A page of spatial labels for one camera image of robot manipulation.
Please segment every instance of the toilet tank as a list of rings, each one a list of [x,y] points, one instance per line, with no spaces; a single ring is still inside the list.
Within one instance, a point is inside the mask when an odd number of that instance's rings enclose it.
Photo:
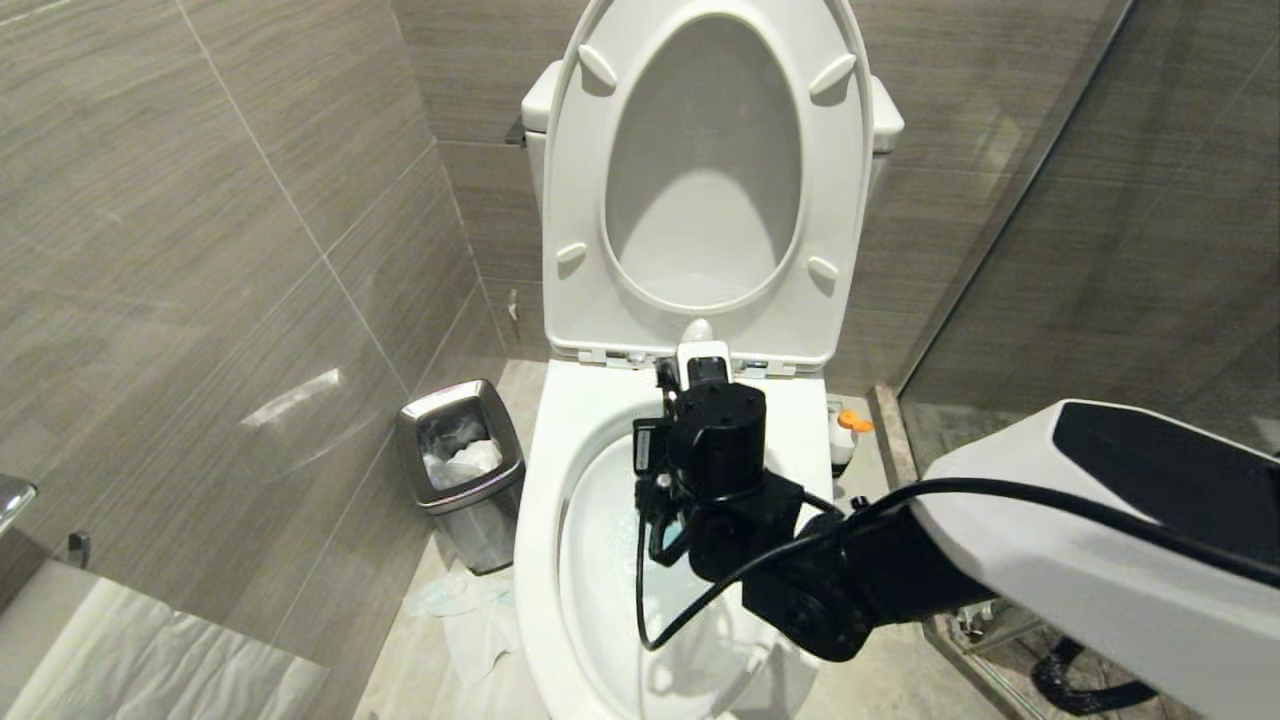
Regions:
[[[529,151],[529,170],[534,176],[534,195],[538,196],[538,211],[543,211],[543,163],[547,159],[547,128],[552,115],[552,101],[556,97],[556,82],[559,79],[561,65],[556,60],[538,78],[525,100],[520,104],[520,120],[525,126],[525,150]],[[872,76],[872,178],[867,191],[868,204],[876,200],[884,182],[884,169],[890,155],[897,147],[897,137],[902,135],[905,123],[893,105],[893,99],[884,90],[884,83]]]

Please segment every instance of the robotic arm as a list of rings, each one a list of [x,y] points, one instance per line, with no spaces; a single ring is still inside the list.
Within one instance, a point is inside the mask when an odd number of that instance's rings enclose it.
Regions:
[[[658,363],[663,415],[634,423],[649,650],[736,582],[749,611],[832,661],[879,625],[998,593],[1202,711],[1253,715],[1270,696],[1258,670],[1280,661],[1274,459],[1149,413],[1066,402],[931,471],[974,477],[858,498],[845,516],[764,466],[764,393],[728,368],[723,343],[681,345]],[[1046,436],[1056,452],[1041,452]],[[806,502],[820,512],[796,532]],[[653,639],[644,552],[666,566],[687,553],[713,583]],[[1194,642],[1167,642],[1179,634]],[[1212,676],[1219,651],[1233,679]]]

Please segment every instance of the toilet lid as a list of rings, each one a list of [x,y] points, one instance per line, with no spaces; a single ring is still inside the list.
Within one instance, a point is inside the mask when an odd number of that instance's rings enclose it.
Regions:
[[[548,127],[547,336],[669,354],[707,318],[735,359],[835,352],[870,172],[845,0],[593,0]]]

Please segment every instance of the bottle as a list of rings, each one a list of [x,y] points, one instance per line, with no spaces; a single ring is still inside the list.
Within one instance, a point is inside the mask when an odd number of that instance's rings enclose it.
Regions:
[[[854,448],[858,447],[858,437],[869,433],[874,428],[870,420],[861,419],[854,410],[840,410],[832,413],[828,407],[827,438],[831,443],[831,477],[838,478],[845,474],[845,468],[854,457]]]

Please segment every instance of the toilet bowl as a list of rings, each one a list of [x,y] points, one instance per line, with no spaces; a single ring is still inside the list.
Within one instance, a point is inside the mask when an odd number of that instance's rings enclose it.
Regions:
[[[703,319],[765,393],[765,465],[831,498],[817,372],[901,118],[846,0],[594,0],[524,110],[558,356],[516,537],[529,665],[558,720],[721,716],[786,641],[731,588],[641,647],[631,421]],[[684,560],[644,573],[650,635],[708,587]]]

